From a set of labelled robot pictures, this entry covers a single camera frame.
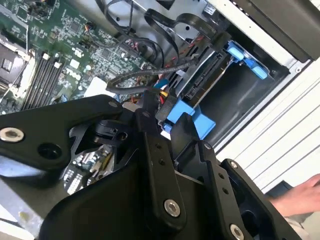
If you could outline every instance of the red wire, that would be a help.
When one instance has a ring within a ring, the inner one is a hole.
[[[164,100],[163,96],[160,96],[160,102],[161,102],[162,105],[165,103],[165,100]]]

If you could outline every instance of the circuit board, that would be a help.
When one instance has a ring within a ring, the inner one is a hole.
[[[37,54],[42,52],[59,62],[62,71],[54,89],[47,93],[50,99],[65,102],[83,98],[94,78],[108,82],[118,74],[148,65],[128,46],[103,48],[95,44],[112,45],[118,41],[99,27],[95,27],[89,36],[85,26],[90,21],[66,0],[34,2],[0,0],[0,29],[8,39],[14,39],[27,50],[34,50],[36,62],[39,61]],[[136,84],[135,78],[122,83],[123,87]],[[4,113],[21,110],[26,94],[27,90],[20,95],[9,93],[0,106],[0,114],[4,110]],[[128,96],[114,97],[121,102]]]

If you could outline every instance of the finger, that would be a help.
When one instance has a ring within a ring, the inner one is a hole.
[[[316,192],[316,193],[320,193],[320,185],[315,185],[312,187],[312,191]]]
[[[305,182],[305,184],[308,187],[314,187],[315,185],[320,185],[320,173],[311,177],[309,180]]]

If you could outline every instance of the silver screw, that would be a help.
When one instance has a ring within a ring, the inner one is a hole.
[[[204,146],[205,146],[205,148],[208,149],[208,150],[211,150],[211,149],[212,149],[212,146],[211,146],[208,142],[205,142],[205,143],[204,143]]]
[[[297,74],[299,74],[299,73],[301,73],[301,67],[297,67],[296,69],[295,69],[295,72],[297,73]]]
[[[233,167],[234,169],[237,169],[237,168],[238,168],[238,165],[237,165],[234,161],[231,161],[231,162],[230,162],[230,165],[231,165],[231,167]]]
[[[117,108],[117,107],[118,107],[118,105],[117,105],[115,102],[113,102],[113,101],[110,101],[110,102],[109,102],[109,105],[110,105],[111,107],[114,107],[114,108]]]
[[[180,215],[180,207],[178,203],[176,203],[172,199],[167,199],[164,202],[165,211],[172,217],[177,218]]]
[[[246,52],[246,51],[243,52],[243,55],[244,55],[247,59],[250,59],[250,58],[251,58],[250,54],[249,54],[248,52]]]
[[[150,114],[147,113],[146,111],[144,111],[142,114],[143,114],[145,117],[150,118]]]
[[[245,239],[244,233],[241,231],[241,229],[237,225],[231,224],[230,230],[236,240],[244,240]]]
[[[0,139],[7,143],[18,143],[24,137],[24,132],[15,127],[6,127],[0,130]]]

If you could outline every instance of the black metal bracket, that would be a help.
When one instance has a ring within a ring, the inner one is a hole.
[[[191,116],[180,117],[171,143],[160,136],[156,101],[147,91],[143,107],[131,112],[96,96],[1,117],[0,129],[17,128],[24,138],[0,142],[0,176],[41,179],[48,187],[71,156],[103,144],[116,148],[115,171],[60,201],[40,240],[299,239],[241,168],[219,164]],[[244,217],[248,211],[254,221]]]

